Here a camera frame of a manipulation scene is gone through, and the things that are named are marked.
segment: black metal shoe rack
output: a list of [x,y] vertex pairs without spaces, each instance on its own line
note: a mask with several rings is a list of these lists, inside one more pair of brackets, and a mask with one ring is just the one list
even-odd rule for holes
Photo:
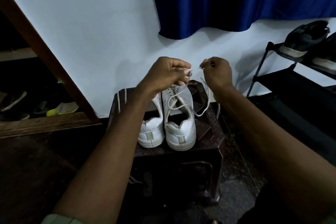
[[[282,44],[268,42],[247,97],[250,96],[255,82],[271,90],[270,97],[256,106],[287,132],[336,166],[336,94],[294,72],[297,62],[286,69],[258,76],[268,52],[276,51]],[[317,70],[307,60],[301,63]],[[317,71],[336,79],[336,75]]]

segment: dark stool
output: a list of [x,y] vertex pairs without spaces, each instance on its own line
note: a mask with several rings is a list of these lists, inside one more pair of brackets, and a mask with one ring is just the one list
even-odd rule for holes
[[[201,113],[208,101],[202,83],[190,81],[194,110]],[[134,88],[127,89],[130,96]],[[119,91],[121,110],[125,104],[125,91]],[[109,125],[118,115],[118,100],[115,94]],[[191,202],[203,206],[218,204],[221,198],[219,178],[224,153],[224,134],[210,105],[201,117],[195,116],[196,143],[191,150],[174,151],[166,140],[158,147],[143,148],[137,144],[131,176],[142,184],[137,187],[137,196],[143,197],[146,208],[186,205]]]

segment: forearm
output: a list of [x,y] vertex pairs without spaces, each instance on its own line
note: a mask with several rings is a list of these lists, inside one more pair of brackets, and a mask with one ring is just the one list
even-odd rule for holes
[[115,223],[150,94],[137,87],[54,212],[84,223]]
[[336,168],[280,128],[233,87],[216,99],[238,121],[269,181],[306,222],[336,206]]

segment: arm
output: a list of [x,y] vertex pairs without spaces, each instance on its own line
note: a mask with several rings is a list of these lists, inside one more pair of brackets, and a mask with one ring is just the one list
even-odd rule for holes
[[201,64],[214,97],[237,120],[261,167],[283,202],[307,223],[336,207],[336,168],[280,128],[232,85],[229,63],[213,57]]
[[172,84],[187,82],[187,62],[160,57],[73,179],[53,212],[84,223],[116,223],[146,108]]

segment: wooden door frame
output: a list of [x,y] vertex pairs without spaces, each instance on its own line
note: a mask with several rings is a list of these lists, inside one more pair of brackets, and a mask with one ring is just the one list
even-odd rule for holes
[[48,67],[55,78],[63,82],[62,84],[65,90],[83,110],[87,117],[90,120],[97,120],[98,118],[89,102],[86,100],[82,92],[78,89],[48,46],[44,43],[16,2],[14,0],[0,0],[0,10],[22,35],[23,39],[26,40],[35,54]]

